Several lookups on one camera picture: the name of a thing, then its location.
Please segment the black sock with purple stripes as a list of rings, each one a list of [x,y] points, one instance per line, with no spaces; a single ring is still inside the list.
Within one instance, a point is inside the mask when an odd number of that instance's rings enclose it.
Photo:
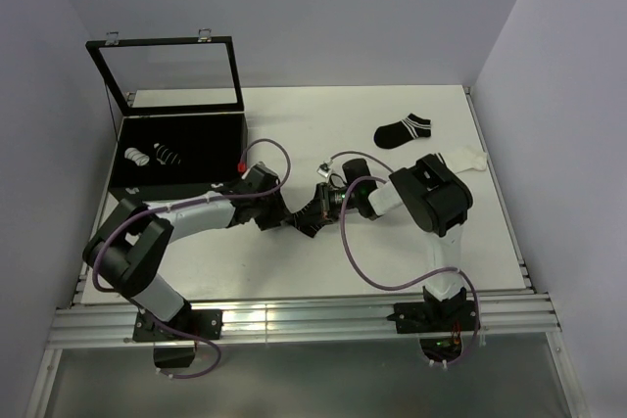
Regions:
[[[287,224],[304,235],[314,238],[327,224],[322,214],[321,202],[318,199],[312,199],[302,209],[293,212],[287,218]]]

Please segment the black white-striped sock white toe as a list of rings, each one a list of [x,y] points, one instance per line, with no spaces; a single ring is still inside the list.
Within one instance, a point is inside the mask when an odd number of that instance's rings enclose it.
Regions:
[[[155,158],[161,165],[180,165],[181,157],[179,153],[173,151],[165,144],[155,143],[153,145]]]

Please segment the white sock black thin stripes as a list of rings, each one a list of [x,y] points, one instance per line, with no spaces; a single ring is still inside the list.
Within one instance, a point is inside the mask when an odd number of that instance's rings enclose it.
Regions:
[[[148,155],[134,147],[127,148],[124,151],[123,156],[137,166],[145,166],[150,162],[150,157]]]

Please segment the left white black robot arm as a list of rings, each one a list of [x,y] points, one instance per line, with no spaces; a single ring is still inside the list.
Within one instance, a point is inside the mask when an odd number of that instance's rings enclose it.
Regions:
[[[118,203],[83,249],[95,281],[103,279],[127,301],[155,319],[169,339],[198,337],[217,327],[194,312],[190,302],[158,274],[169,244],[197,233],[254,221],[260,230],[289,215],[278,175],[257,163],[243,175],[197,197],[163,204],[131,199]]]

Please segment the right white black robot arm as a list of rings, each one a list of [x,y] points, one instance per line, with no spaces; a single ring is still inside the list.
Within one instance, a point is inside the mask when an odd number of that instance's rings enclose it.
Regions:
[[[473,206],[473,197],[464,182],[444,163],[428,154],[411,167],[392,171],[387,180],[369,173],[363,159],[355,160],[358,171],[347,179],[347,185],[328,191],[318,198],[320,213],[339,224],[344,253],[358,276],[369,286],[383,292],[399,292],[423,285],[424,318],[434,329],[448,328],[458,312],[468,308],[468,315],[479,319],[479,296],[468,275],[461,269],[463,225]],[[350,209],[376,220],[403,207],[425,235],[428,271],[399,285],[384,285],[369,278],[354,258],[346,231]]]

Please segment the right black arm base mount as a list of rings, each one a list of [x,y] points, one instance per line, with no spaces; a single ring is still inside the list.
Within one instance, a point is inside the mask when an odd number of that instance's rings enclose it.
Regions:
[[[480,322],[476,304],[424,301],[398,302],[386,320],[395,325],[399,335],[417,335],[421,352],[429,363],[446,368],[468,352],[463,335],[470,345],[478,337]]]

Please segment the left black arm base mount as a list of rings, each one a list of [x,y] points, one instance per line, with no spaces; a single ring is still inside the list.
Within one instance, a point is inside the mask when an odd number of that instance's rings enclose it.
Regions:
[[[216,341],[220,339],[223,312],[221,309],[185,308],[170,322],[161,321],[152,313],[140,310],[135,319],[132,341],[152,344],[153,362],[162,374],[173,378],[196,378],[208,374],[221,362],[222,353]],[[213,363],[195,373],[184,373],[197,358],[200,346],[216,353]]]

